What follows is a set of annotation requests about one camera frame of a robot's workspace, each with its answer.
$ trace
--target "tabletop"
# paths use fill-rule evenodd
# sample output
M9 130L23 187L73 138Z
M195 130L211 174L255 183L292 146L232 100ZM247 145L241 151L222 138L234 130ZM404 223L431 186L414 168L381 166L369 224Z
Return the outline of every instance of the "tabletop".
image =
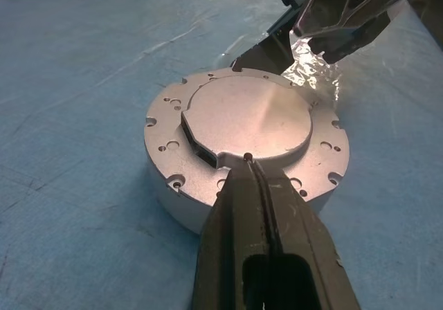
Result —
M0 309L186 309L198 236L152 195L150 102L211 69L280 0L0 0ZM298 84L350 141L322 212L362 309L441 309L443 53L408 6Z

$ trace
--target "cylindrical metal part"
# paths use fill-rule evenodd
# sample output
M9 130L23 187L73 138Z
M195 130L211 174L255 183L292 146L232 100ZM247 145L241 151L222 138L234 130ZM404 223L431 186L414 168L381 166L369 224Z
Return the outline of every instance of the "cylindrical metal part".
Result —
M282 168L314 204L349 161L346 133L314 90L253 69L200 73L164 88L147 112L145 146L160 202L196 233L245 154Z

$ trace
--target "blue surface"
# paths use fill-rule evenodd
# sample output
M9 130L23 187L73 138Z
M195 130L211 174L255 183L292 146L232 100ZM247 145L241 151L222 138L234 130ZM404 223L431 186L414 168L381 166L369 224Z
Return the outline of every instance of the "blue surface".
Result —
M280 0L0 0L1 310L187 307L198 238L149 195L145 112L281 12ZM406 9L334 70L351 159L321 217L363 309L442 308L441 64Z

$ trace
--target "blue mat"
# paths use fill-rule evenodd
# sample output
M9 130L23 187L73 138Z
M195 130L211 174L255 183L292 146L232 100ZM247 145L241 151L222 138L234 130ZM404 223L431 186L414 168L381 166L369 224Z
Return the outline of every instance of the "blue mat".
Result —
M186 309L199 240L150 196L145 113L282 11L0 0L1 310ZM441 64L406 7L334 68L351 159L321 217L363 309L443 304Z

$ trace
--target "metal disc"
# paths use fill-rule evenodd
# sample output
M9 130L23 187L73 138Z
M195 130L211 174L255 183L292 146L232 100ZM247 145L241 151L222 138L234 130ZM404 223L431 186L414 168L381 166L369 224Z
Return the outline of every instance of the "metal disc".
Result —
M313 90L252 69L166 87L147 112L145 146L160 202L196 233L245 153L282 168L312 202L338 185L349 160L345 131Z

